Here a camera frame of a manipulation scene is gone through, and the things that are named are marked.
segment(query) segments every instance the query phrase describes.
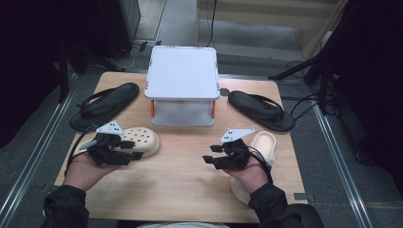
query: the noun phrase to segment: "black sandal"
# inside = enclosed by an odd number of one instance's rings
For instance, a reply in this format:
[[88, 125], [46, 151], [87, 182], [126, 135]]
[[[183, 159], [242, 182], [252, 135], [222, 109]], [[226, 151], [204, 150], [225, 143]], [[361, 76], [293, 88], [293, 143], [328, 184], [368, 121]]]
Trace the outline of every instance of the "black sandal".
[[232, 91], [228, 95], [228, 101], [245, 116], [277, 132], [289, 131], [296, 123], [278, 103], [260, 95]]
[[138, 96], [139, 90], [138, 85], [126, 83], [95, 93], [79, 105], [80, 111], [70, 120], [71, 128], [85, 132], [94, 125], [100, 127], [109, 123]]

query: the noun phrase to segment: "white plastic box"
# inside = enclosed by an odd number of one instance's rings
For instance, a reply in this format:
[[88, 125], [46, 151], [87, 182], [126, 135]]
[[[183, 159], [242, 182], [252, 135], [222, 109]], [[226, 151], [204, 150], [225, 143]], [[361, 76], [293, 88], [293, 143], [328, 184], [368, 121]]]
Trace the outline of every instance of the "white plastic box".
[[211, 47], [156, 46], [145, 97], [151, 121], [164, 126], [211, 126], [220, 97], [217, 54]]

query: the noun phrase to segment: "flip-flop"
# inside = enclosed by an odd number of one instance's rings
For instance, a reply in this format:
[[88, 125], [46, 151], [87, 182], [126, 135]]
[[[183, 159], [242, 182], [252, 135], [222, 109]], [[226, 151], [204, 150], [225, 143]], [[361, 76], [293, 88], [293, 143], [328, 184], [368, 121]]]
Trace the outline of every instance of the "flip-flop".
[[139, 90], [138, 85], [126, 83], [95, 93], [83, 101], [80, 111], [71, 118], [71, 128], [84, 132], [93, 125], [109, 123], [137, 97]]
[[294, 118], [269, 98], [232, 91], [228, 95], [228, 101], [239, 112], [271, 130], [286, 132], [295, 125]]
[[[268, 131], [260, 131], [250, 143], [250, 146], [257, 149], [262, 157], [271, 165], [275, 161], [276, 138]], [[246, 205], [250, 201], [250, 194], [243, 185], [233, 177], [230, 177], [231, 190], [238, 200]]]

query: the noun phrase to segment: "metal rail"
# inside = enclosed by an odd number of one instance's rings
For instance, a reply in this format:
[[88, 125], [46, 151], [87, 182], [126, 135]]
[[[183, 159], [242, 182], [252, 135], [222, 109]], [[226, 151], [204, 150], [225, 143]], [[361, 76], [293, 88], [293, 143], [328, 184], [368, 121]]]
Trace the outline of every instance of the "metal rail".
[[359, 227], [374, 227], [368, 215], [364, 201], [362, 200], [361, 195], [355, 185], [354, 178], [351, 175], [350, 170], [343, 159], [343, 155], [341, 154], [341, 151], [338, 147], [335, 135], [333, 134], [327, 117], [322, 115], [319, 107], [317, 106], [315, 106], [315, 114], [317, 116], [317, 121], [320, 125], [320, 128], [322, 129], [326, 143], [329, 146], [333, 161], [335, 162], [337, 173], [340, 176], [341, 182], [344, 186], [344, 190], [346, 191], [347, 197], [352, 206]]
[[74, 73], [71, 78], [70, 92], [68, 93], [64, 101], [57, 105], [44, 132], [38, 140], [38, 143], [35, 145], [33, 151], [31, 152], [31, 155], [26, 165], [24, 166], [23, 171], [21, 172], [15, 184], [11, 187], [6, 197], [5, 203], [3, 204], [0, 211], [0, 227], [9, 226], [15, 210], [17, 209], [22, 197], [26, 193], [27, 188], [29, 187], [29, 183], [32, 180], [33, 175], [35, 174], [35, 171], [37, 170], [42, 158], [44, 157], [45, 152], [48, 149], [48, 145], [50, 144], [60, 121], [66, 113], [78, 81], [78, 76]]

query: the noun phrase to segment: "white lid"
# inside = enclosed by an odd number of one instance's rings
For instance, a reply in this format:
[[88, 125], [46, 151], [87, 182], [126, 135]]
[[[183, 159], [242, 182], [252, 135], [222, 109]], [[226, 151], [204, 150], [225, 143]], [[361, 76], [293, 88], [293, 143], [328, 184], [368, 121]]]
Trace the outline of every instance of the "white lid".
[[218, 75], [217, 54], [211, 47], [156, 46], [144, 94], [152, 100], [217, 100]]

